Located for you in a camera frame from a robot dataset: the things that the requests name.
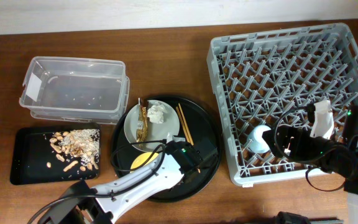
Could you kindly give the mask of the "peanut and rice food scraps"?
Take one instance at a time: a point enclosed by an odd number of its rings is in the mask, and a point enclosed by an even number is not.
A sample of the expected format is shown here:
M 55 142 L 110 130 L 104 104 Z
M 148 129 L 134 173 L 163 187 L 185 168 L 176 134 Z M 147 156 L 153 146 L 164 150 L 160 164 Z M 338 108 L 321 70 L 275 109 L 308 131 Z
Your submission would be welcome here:
M 100 130 L 74 129 L 54 132 L 49 138 L 55 157 L 65 163 L 63 172 L 99 170 Z

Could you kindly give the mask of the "grey round plate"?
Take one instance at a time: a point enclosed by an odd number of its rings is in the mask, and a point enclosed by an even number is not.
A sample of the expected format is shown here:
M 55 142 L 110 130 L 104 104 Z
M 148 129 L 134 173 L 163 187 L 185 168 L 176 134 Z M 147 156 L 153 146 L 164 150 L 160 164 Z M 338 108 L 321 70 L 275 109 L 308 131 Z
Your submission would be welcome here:
M 177 112 L 167 103 L 160 100 L 149 100 L 147 109 L 153 106 L 163 105 L 165 112 L 162 113 L 163 123 L 157 124 L 150 122 L 147 119 L 148 133 L 145 141 L 158 141 L 166 139 L 168 134 L 177 136 L 180 130 L 180 122 Z M 139 105 L 135 105 L 130 109 L 126 118 L 124 119 L 124 134 L 127 140 L 132 143 L 136 142 L 136 130 L 139 120 Z

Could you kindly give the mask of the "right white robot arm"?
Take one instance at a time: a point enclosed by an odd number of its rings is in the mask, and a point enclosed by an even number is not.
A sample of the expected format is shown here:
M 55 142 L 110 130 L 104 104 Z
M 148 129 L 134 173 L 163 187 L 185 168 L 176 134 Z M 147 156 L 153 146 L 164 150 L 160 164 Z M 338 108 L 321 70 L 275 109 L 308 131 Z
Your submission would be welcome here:
M 309 104 L 303 110 L 313 125 L 311 131 L 276 121 L 271 130 L 262 133 L 262 139 L 276 157 L 306 164 L 309 171 L 341 175 L 344 182 L 340 188 L 348 193 L 349 221 L 358 223 L 358 106 L 345 113 L 341 142 L 331 135 L 334 118 L 328 102 Z

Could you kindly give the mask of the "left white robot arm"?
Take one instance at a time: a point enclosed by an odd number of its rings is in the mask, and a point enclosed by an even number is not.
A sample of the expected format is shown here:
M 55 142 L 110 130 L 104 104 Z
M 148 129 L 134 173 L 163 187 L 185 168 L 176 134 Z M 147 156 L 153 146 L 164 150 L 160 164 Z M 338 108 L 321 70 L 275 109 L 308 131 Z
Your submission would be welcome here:
M 30 223 L 84 223 L 86 210 L 93 223 L 116 223 L 149 197 L 191 182 L 203 169 L 219 163 L 219 148 L 209 138 L 196 144 L 182 139 L 157 141 L 157 147 L 140 166 L 107 184 L 89 187 L 84 180 L 71 185 L 60 198 L 37 211 Z

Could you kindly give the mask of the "brown gold snack wrapper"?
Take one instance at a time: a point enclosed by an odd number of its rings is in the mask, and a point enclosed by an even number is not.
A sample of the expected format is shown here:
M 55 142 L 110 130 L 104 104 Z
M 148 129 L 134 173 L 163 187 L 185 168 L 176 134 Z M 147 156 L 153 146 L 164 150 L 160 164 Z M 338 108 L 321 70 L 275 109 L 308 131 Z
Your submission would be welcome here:
M 136 129 L 136 141 L 144 142 L 147 138 L 148 124 L 147 124 L 147 104 L 141 99 L 138 99 L 139 114 Z

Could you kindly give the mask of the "light blue cup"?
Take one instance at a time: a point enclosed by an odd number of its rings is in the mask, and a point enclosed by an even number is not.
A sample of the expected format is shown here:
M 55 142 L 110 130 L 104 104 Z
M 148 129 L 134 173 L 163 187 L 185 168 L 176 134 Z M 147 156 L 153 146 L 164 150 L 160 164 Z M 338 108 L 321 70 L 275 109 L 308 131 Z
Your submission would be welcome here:
M 247 140 L 250 140 L 249 149 L 253 153 L 263 154 L 270 150 L 269 145 L 265 142 L 262 135 L 265 131 L 270 131 L 271 128 L 266 125 L 256 126 L 248 135 Z

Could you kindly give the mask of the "yellow bowl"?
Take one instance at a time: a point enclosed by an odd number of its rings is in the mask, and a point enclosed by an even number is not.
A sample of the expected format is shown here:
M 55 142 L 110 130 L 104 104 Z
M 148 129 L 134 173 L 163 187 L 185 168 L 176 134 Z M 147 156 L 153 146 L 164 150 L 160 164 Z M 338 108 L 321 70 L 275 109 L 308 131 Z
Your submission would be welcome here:
M 134 159 L 131 164 L 131 169 L 137 169 L 142 164 L 147 165 L 148 163 L 152 162 L 157 156 L 157 152 L 155 152 L 154 154 L 152 152 L 142 153 Z

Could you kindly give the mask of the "white napkin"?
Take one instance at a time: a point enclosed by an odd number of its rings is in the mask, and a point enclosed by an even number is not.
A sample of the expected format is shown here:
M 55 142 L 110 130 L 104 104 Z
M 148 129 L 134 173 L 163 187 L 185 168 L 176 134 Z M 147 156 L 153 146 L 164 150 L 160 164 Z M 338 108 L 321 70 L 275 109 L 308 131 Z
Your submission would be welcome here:
M 167 113 L 167 109 L 163 104 L 157 103 L 152 105 L 147 110 L 147 117 L 151 123 L 162 124 L 164 123 L 164 114 Z

